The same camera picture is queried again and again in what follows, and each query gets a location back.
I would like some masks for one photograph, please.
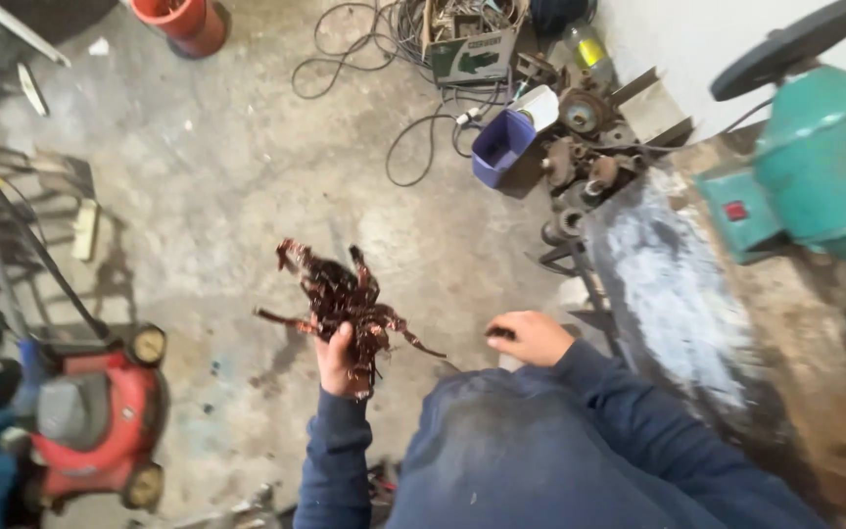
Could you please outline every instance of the plastic bottle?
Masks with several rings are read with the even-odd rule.
[[[574,21],[563,30],[563,43],[573,54],[573,61],[580,68],[592,72],[593,78],[611,86],[616,75],[612,59],[605,53],[596,30],[583,19]]]

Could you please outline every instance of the red switch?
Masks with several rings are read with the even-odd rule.
[[[743,204],[742,200],[735,200],[724,204],[723,211],[727,214],[727,218],[730,222],[743,220],[749,216],[749,214],[746,213],[746,206]]]

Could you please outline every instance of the yellow label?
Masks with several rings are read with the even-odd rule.
[[[583,68],[589,68],[605,57],[603,48],[599,45],[599,42],[596,42],[593,39],[581,41],[576,46],[576,53],[583,58],[585,65],[580,65]]]

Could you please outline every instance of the purple container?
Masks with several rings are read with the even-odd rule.
[[[492,189],[534,141],[534,125],[517,112],[504,109],[495,116],[472,143],[472,172]]]

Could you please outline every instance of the cardboard box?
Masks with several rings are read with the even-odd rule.
[[[436,86],[463,83],[484,83],[508,78],[508,66],[518,31],[526,19],[530,0],[512,0],[518,19],[512,27],[482,33],[474,37],[433,42],[432,19],[436,0],[427,0],[423,11],[424,53],[429,54]]]

